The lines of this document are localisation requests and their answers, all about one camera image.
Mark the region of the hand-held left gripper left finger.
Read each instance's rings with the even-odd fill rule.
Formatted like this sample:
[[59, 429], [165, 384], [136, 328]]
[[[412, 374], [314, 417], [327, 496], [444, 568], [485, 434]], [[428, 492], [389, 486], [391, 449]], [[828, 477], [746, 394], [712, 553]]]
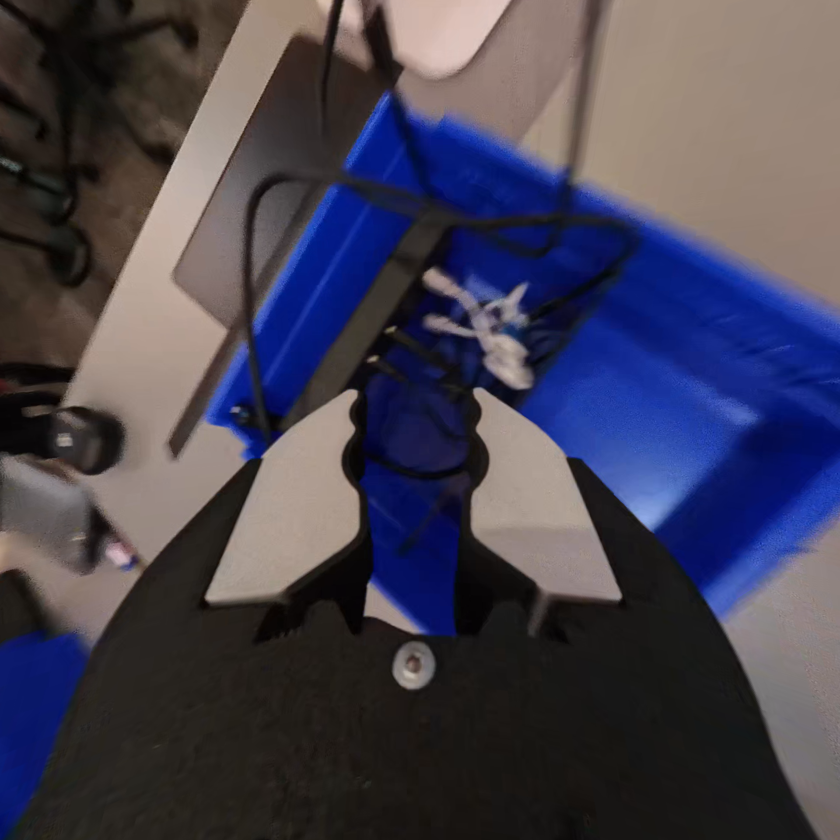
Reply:
[[262, 459], [206, 589], [208, 607], [267, 606], [259, 635], [300, 628], [330, 602], [362, 632], [373, 574], [366, 400], [347, 390], [281, 435]]

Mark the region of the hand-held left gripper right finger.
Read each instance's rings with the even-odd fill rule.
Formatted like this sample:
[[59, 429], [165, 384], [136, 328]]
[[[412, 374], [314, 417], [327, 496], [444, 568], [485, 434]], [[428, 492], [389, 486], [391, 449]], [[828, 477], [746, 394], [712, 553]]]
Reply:
[[477, 635], [506, 603], [522, 610], [532, 636], [557, 605], [620, 605], [616, 574], [562, 448], [484, 388], [468, 399], [465, 431], [455, 633]]

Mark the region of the white cable bundle blue tape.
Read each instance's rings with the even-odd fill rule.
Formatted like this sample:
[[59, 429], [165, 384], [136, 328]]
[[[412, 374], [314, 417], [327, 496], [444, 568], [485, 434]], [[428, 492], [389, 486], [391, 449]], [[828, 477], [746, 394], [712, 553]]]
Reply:
[[444, 314], [428, 313], [422, 320], [426, 331], [476, 341], [482, 366], [501, 384], [516, 392], [533, 387], [535, 374], [523, 341], [531, 324], [522, 308], [528, 282], [516, 285], [502, 297], [481, 302], [467, 287], [438, 268], [427, 269], [421, 281], [427, 291], [456, 303], [469, 321], [469, 325], [462, 325]]

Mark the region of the blue plastic bin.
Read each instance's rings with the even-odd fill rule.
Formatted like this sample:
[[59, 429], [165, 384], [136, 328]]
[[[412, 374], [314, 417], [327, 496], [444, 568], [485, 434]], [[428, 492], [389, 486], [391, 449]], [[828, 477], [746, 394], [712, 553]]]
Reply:
[[1, 838], [15, 829], [45, 771], [88, 661], [72, 633], [29, 633], [1, 646]]
[[[412, 115], [434, 194], [468, 217], [552, 212], [560, 172], [449, 118]], [[578, 188], [573, 227], [542, 259], [522, 259], [456, 229], [440, 265], [479, 301], [528, 282], [526, 311], [564, 298], [628, 253], [603, 297], [581, 295], [528, 337], [537, 383], [514, 396], [477, 384], [582, 459], [664, 543], [723, 618], [838, 513], [838, 314], [824, 312], [690, 239]], [[272, 284], [255, 333], [268, 410], [287, 414], [412, 223], [334, 186]], [[408, 349], [388, 363], [415, 393], [375, 372], [369, 452], [408, 469], [456, 466], [457, 410]], [[372, 465], [373, 582], [422, 631], [451, 635], [460, 505], [450, 502], [403, 548], [442, 481]]]

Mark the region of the grey desk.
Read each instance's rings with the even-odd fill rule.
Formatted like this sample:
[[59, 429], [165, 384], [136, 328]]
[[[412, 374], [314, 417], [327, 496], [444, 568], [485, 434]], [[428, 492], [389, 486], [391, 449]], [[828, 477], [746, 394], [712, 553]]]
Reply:
[[[70, 389], [126, 424], [127, 457], [86, 479], [146, 560], [231, 477], [206, 424], [167, 440], [221, 324], [176, 263], [287, 42], [321, 34], [315, 2], [249, 2]], [[838, 308], [838, 2], [615, 2], [583, 175]], [[838, 838], [838, 515], [725, 620], [822, 838]]]

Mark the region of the small black device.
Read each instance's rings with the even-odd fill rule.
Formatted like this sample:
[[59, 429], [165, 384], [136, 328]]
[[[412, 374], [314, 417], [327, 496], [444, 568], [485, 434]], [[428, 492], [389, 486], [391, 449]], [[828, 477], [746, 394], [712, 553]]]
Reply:
[[85, 406], [33, 406], [23, 414], [26, 454], [97, 476], [123, 456], [124, 430], [115, 416]]

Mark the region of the grey flat device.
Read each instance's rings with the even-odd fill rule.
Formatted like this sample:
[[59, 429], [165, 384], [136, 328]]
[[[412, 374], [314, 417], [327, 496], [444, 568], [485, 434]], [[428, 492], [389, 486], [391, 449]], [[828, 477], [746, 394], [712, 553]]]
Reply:
[[70, 571], [85, 574], [95, 567], [98, 512], [86, 488], [62, 467], [3, 455], [1, 523]]

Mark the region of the black office chair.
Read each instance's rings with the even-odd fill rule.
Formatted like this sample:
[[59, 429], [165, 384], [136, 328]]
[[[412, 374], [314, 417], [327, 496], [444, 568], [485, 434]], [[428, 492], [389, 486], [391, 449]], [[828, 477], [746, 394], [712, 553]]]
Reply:
[[21, 27], [41, 48], [39, 65], [45, 70], [55, 91], [56, 128], [60, 169], [58, 183], [49, 186], [42, 175], [21, 166], [13, 172], [11, 161], [2, 153], [2, 170], [20, 183], [60, 200], [47, 216], [52, 239], [39, 239], [2, 230], [2, 241], [39, 251], [59, 285], [77, 288], [88, 277], [92, 263], [89, 236], [72, 222], [79, 201], [82, 181], [99, 179], [99, 168], [78, 161], [74, 151], [78, 113], [91, 103], [123, 131], [142, 155], [164, 168], [175, 159], [174, 148], [163, 141], [147, 138], [129, 115], [112, 98], [115, 67], [124, 48], [164, 31], [172, 34], [185, 51], [194, 51], [199, 30], [194, 19], [178, 13], [159, 14], [132, 20], [134, 2], [115, 2], [124, 22], [110, 28], [98, 25], [97, 2], [75, 2], [69, 13], [51, 24], [27, 13], [15, 2], [1, 2], [2, 15]]

